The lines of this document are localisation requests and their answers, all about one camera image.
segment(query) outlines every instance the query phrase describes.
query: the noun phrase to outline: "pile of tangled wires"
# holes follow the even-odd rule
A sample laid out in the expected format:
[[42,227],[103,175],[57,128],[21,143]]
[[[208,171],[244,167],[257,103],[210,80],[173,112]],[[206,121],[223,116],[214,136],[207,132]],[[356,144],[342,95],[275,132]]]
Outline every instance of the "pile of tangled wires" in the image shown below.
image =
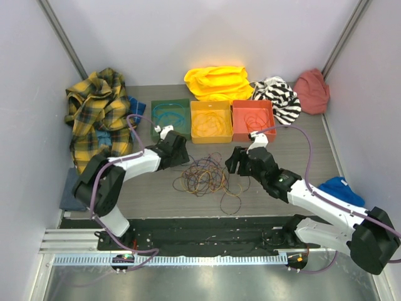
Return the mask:
[[[174,179],[172,184],[173,188],[177,191],[191,193],[198,197],[209,193],[215,193],[217,191],[224,191],[224,194],[220,199],[221,211],[227,215],[236,214],[242,205],[242,200],[239,195],[249,189],[251,179],[248,177],[249,184],[246,189],[243,189],[242,186],[238,184],[241,190],[239,193],[234,194],[229,188],[228,170],[226,167],[221,166],[222,157],[220,153],[214,152],[213,154],[199,160],[195,160],[192,156],[190,156],[190,158],[193,162],[187,165],[182,165],[187,167],[187,169],[182,171],[181,175]],[[223,209],[223,199],[226,195],[235,197],[239,200],[239,206],[235,212],[228,213]]]

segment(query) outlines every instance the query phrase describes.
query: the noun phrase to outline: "white wall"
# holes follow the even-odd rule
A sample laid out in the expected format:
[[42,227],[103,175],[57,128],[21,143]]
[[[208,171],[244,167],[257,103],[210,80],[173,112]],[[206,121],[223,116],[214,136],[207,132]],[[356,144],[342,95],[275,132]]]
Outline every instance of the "white wall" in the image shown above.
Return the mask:
[[[401,231],[401,2],[372,1],[328,77],[327,116],[351,187]],[[401,251],[396,254],[401,258]],[[398,285],[401,265],[389,266]]]
[[183,83],[187,70],[244,65],[250,80],[323,68],[357,0],[50,0],[86,71],[127,85]]
[[65,88],[80,78],[33,0],[0,9],[0,295],[27,300],[71,159]]

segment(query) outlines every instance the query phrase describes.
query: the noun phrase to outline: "yellow and black plaid shirt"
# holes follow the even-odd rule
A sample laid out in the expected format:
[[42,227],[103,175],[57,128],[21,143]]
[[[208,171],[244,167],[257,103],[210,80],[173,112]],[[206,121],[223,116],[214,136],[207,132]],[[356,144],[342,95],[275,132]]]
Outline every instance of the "yellow and black plaid shirt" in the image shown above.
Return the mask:
[[[70,151],[80,174],[96,154],[119,157],[132,152],[126,120],[130,102],[122,74],[111,68],[93,72],[66,92],[69,109],[65,122],[73,125]],[[110,133],[111,148],[98,146],[95,129]]]

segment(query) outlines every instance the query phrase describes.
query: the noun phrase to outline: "black and white striped fabric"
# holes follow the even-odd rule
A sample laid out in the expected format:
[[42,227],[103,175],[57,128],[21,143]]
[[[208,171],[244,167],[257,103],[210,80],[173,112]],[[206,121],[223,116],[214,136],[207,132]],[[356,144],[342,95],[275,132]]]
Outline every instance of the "black and white striped fabric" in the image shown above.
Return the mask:
[[273,115],[281,124],[292,124],[301,113],[301,104],[296,92],[281,77],[256,82],[252,99],[270,100],[273,104]]

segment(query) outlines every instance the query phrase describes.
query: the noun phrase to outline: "red cloth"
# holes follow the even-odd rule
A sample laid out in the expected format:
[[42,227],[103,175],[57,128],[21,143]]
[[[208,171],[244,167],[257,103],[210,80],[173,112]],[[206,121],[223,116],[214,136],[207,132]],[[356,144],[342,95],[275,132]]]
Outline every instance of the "red cloth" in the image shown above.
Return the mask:
[[318,69],[302,73],[296,81],[294,91],[301,102],[302,111],[311,115],[326,112],[330,89]]

